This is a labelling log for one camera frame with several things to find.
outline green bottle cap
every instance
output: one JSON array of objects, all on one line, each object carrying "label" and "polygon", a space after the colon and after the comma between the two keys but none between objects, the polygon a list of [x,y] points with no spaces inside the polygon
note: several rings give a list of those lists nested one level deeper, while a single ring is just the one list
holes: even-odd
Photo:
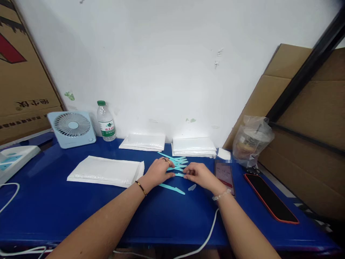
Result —
[{"label": "green bottle cap", "polygon": [[99,106],[104,106],[104,105],[105,105],[105,101],[102,101],[102,100],[97,101],[97,104],[98,104]]}]

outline charging cable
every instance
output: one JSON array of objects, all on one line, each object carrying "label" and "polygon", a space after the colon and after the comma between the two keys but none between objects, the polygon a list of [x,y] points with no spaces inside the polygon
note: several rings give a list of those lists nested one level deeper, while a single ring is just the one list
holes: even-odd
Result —
[{"label": "charging cable", "polygon": [[[5,206],[2,207],[2,209],[0,210],[0,213],[11,203],[11,201],[17,195],[19,188],[20,188],[20,185],[18,183],[4,183],[4,184],[1,184],[0,187],[3,185],[16,185],[17,189],[16,189],[15,193],[13,194],[12,198],[5,204]],[[15,256],[15,255],[24,255],[24,254],[41,254],[38,258],[38,259],[41,259],[42,255],[44,253],[50,253],[51,251],[52,251],[52,249],[47,250],[47,247],[45,247],[45,246],[38,246],[35,248],[31,248],[29,250],[16,252],[16,253],[5,253],[0,249],[0,256],[5,257],[5,256]]]},{"label": "charging cable", "polygon": [[[217,212],[218,211],[219,211],[219,209],[216,210],[215,218],[213,220],[213,224],[212,224],[210,233],[209,233],[208,237],[206,238],[205,242],[197,250],[195,250],[193,252],[190,252],[190,253],[187,253],[187,254],[184,254],[184,255],[179,255],[179,256],[175,257],[174,259],[180,259],[180,258],[184,258],[184,257],[190,256],[190,255],[193,255],[193,254],[197,254],[206,246],[206,244],[208,243],[209,239],[211,238],[211,235],[212,235],[212,232],[213,232],[213,228],[215,227],[215,223],[216,223],[216,219],[217,219]],[[143,258],[146,258],[146,259],[154,259],[152,257],[148,257],[146,255],[141,255],[141,254],[137,254],[137,253],[133,253],[133,252],[119,252],[119,251],[116,251],[116,250],[114,250],[113,252],[116,253],[116,254],[133,254],[133,255],[140,256],[140,257],[143,257]]]},{"label": "charging cable", "polygon": [[[4,183],[4,184],[1,184],[0,186],[3,186],[3,185],[16,185],[17,189],[16,189],[15,193],[13,194],[12,198],[0,210],[0,213],[11,203],[11,201],[17,195],[17,193],[19,191],[19,188],[20,188],[20,185],[18,183]],[[210,233],[209,233],[208,237],[206,238],[205,242],[197,250],[195,250],[193,252],[190,252],[190,253],[187,253],[187,254],[184,254],[184,255],[177,256],[174,259],[180,259],[180,258],[184,258],[184,257],[190,256],[190,255],[199,253],[206,246],[206,244],[208,243],[209,239],[211,238],[211,235],[212,235],[212,232],[213,232],[213,228],[215,227],[215,223],[216,223],[216,219],[217,219],[217,212],[218,211],[219,211],[219,209],[216,210],[215,218],[213,220],[213,224],[212,224]],[[5,257],[5,256],[15,256],[15,255],[24,255],[24,254],[41,254],[38,257],[38,259],[41,259],[42,255],[44,253],[50,253],[52,251],[53,251],[53,249],[47,249],[46,246],[38,246],[38,247],[35,247],[35,248],[31,248],[29,250],[25,250],[25,251],[21,251],[21,252],[16,252],[16,253],[5,253],[5,252],[3,252],[0,249],[0,256]],[[133,253],[133,252],[119,252],[119,251],[116,251],[116,250],[114,250],[113,252],[116,253],[116,254],[133,254],[133,255],[140,256],[140,257],[143,257],[143,258],[146,258],[146,259],[154,259],[152,257],[148,257],[148,256],[141,255],[141,254],[136,254],[136,253]]]},{"label": "charging cable", "polygon": [[15,193],[13,194],[12,198],[5,204],[5,206],[3,206],[3,208],[0,210],[0,213],[7,207],[7,205],[9,205],[11,203],[11,201],[14,199],[14,197],[17,195],[18,191],[19,191],[19,188],[20,188],[20,185],[19,183],[3,183],[1,184],[0,186],[3,186],[3,185],[11,185],[11,184],[14,184],[14,185],[17,185],[17,189],[15,191]]}]

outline white wall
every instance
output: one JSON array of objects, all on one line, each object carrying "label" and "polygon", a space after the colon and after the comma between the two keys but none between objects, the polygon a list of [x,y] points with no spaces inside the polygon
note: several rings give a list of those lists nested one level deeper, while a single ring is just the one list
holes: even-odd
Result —
[{"label": "white wall", "polygon": [[95,114],[96,101],[106,100],[119,137],[210,136],[216,146],[279,44],[313,47],[340,8],[336,0],[17,4],[69,110]]}]

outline black metal frame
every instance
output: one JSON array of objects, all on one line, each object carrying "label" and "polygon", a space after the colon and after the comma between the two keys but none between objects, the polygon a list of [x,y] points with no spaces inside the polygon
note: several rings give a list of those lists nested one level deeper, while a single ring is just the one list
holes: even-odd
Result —
[{"label": "black metal frame", "polygon": [[289,128],[286,128],[286,127],[284,127],[284,126],[282,126],[282,125],[279,125],[279,124],[277,124],[277,123],[274,123],[274,122],[270,122],[269,125],[270,125],[271,127],[275,127],[275,128],[280,129],[280,130],[283,130],[283,131],[285,131],[285,132],[287,132],[287,133],[290,133],[291,135],[294,135],[294,136],[296,136],[296,137],[302,138],[302,139],[304,139],[304,140],[306,140],[306,141],[308,141],[308,142],[310,142],[310,143],[313,143],[313,144],[315,144],[315,145],[317,145],[317,146],[326,148],[326,149],[328,149],[329,151],[331,151],[331,152],[333,152],[333,153],[336,153],[336,154],[338,154],[338,155],[345,156],[345,151],[344,151],[344,150],[341,150],[341,149],[338,149],[338,148],[335,147],[335,146],[331,146],[331,145],[326,144],[326,143],[324,143],[324,142],[318,141],[317,139],[314,139],[314,138],[308,137],[308,136],[306,136],[306,135],[303,135],[303,134],[301,134],[301,133],[295,132],[295,131],[293,131],[293,130],[291,130],[291,129],[289,129]]},{"label": "black metal frame", "polygon": [[314,143],[320,147],[324,147],[329,151],[345,156],[345,151],[334,146],[328,145],[314,138],[295,132],[284,126],[277,124],[278,119],[283,115],[290,104],[299,95],[305,85],[312,79],[315,73],[320,69],[324,62],[329,58],[335,47],[342,41],[345,36],[345,5],[340,9],[336,17],[323,33],[319,41],[316,43],[311,54],[301,66],[296,75],[291,79],[290,83],[273,105],[267,116],[270,120],[271,127],[277,127],[294,136],[302,138],[306,141]]}]

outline left hand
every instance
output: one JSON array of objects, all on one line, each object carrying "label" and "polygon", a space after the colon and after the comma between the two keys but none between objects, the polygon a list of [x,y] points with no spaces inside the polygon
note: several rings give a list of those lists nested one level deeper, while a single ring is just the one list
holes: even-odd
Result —
[{"label": "left hand", "polygon": [[169,168],[175,168],[175,165],[168,158],[161,157],[156,159],[147,170],[146,174],[139,178],[138,182],[143,186],[144,190],[148,193],[153,187],[160,185],[169,178],[175,176],[174,173],[166,173]]}]

